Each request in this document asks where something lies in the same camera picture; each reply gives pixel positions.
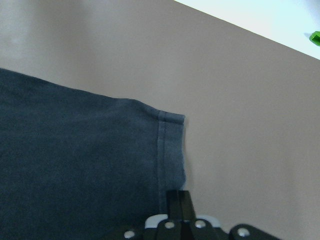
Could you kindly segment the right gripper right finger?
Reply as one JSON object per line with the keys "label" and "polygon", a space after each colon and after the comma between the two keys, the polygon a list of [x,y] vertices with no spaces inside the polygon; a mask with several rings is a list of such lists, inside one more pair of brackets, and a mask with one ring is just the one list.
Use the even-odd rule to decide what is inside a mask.
{"label": "right gripper right finger", "polygon": [[278,237],[248,224],[238,224],[225,232],[214,227],[209,220],[196,217],[191,195],[178,191],[181,208],[182,233],[184,240],[277,240]]}

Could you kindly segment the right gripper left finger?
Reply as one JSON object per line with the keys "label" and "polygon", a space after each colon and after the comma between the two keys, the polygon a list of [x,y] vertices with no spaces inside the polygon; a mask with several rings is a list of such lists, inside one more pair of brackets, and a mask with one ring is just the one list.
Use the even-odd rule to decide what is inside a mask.
{"label": "right gripper left finger", "polygon": [[183,239],[183,211],[182,200],[183,190],[170,190],[166,193],[167,217],[160,220],[159,215],[152,218],[158,218],[155,228],[147,225],[151,220],[145,222],[142,233],[137,230],[128,229],[123,233],[124,240],[182,240]]}

